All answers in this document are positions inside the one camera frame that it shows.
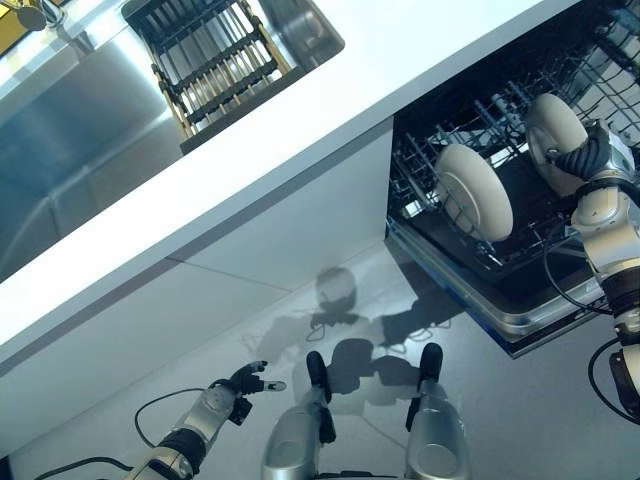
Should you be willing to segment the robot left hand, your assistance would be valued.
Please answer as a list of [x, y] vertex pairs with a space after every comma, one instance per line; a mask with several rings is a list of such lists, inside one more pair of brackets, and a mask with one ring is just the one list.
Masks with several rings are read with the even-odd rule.
[[268, 362], [258, 360], [246, 364], [236, 370], [229, 378], [218, 379], [210, 384], [210, 388], [222, 386], [237, 397], [244, 397], [262, 392], [281, 392], [287, 388], [284, 381], [264, 380], [260, 374], [266, 370]]

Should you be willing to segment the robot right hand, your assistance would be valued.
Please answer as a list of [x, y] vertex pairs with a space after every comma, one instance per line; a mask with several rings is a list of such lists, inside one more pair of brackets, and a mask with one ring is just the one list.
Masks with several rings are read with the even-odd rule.
[[566, 153], [549, 149], [545, 160], [584, 182], [609, 177], [633, 181], [636, 172], [633, 150], [620, 135], [600, 121], [590, 124], [586, 132], [587, 138], [579, 147]]

